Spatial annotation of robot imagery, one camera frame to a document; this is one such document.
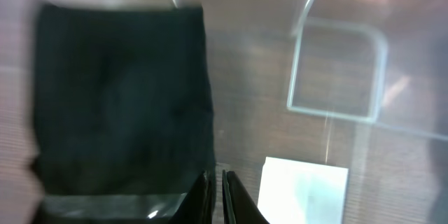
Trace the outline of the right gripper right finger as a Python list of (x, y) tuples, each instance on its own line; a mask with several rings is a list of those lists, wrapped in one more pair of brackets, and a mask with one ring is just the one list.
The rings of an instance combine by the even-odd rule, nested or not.
[(234, 171), (222, 172), (225, 224), (269, 224)]

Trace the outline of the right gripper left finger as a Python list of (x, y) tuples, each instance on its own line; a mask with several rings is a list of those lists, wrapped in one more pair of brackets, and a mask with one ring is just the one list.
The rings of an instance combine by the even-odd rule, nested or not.
[(216, 173), (203, 171), (169, 224), (212, 224), (216, 204)]

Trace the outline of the black garment with tape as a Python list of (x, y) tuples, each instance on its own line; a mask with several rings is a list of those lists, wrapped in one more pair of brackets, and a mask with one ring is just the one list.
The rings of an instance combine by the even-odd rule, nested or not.
[(34, 223), (169, 223), (216, 172), (201, 6), (34, 19)]

